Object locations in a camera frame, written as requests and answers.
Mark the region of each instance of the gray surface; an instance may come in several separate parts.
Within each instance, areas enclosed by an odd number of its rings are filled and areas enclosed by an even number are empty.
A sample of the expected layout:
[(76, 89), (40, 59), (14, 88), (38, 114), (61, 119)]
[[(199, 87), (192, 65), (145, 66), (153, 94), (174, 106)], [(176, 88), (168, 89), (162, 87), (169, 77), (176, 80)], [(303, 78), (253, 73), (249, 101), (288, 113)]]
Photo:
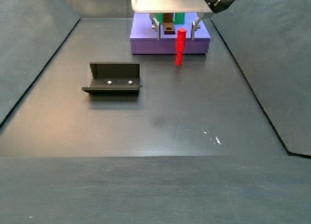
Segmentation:
[(61, 0), (0, 0), (0, 13), (1, 125), (78, 16)]
[(6, 224), (307, 224), (303, 158), (1, 158)]
[(90, 18), (126, 18), (132, 17), (130, 0), (65, 0), (73, 10)]
[(311, 155), (309, 13), (308, 0), (237, 0), (212, 18), (288, 151), (304, 155)]
[[(207, 56), (133, 56), (130, 20), (84, 19), (0, 132), (0, 156), (279, 156), (285, 152), (221, 39)], [(136, 101), (89, 98), (88, 63), (138, 62)]]

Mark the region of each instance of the black metal bracket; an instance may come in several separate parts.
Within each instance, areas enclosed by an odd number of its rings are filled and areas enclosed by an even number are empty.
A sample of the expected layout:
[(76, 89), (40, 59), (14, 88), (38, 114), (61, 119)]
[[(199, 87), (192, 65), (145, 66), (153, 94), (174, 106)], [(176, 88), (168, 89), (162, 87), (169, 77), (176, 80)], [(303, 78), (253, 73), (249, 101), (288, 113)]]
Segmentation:
[(137, 63), (89, 63), (92, 82), (82, 90), (89, 94), (109, 92), (137, 92), (141, 87), (140, 64)]

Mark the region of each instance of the purple block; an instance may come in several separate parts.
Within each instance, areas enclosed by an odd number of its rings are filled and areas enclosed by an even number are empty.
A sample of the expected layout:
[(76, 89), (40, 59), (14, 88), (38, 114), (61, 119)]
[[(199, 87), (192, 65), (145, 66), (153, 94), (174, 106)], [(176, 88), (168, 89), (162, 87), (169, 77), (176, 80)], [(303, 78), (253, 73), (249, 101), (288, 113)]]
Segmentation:
[[(178, 28), (187, 29), (185, 54), (205, 54), (209, 50), (209, 32), (203, 23), (196, 30), (196, 39), (191, 39), (191, 24), (196, 19), (196, 13), (185, 14), (184, 25), (174, 25), (177, 33)], [(176, 54), (176, 35), (164, 35), (161, 27), (160, 40), (156, 39), (156, 31), (150, 27), (148, 14), (133, 15), (130, 28), (130, 53), (132, 54)]]

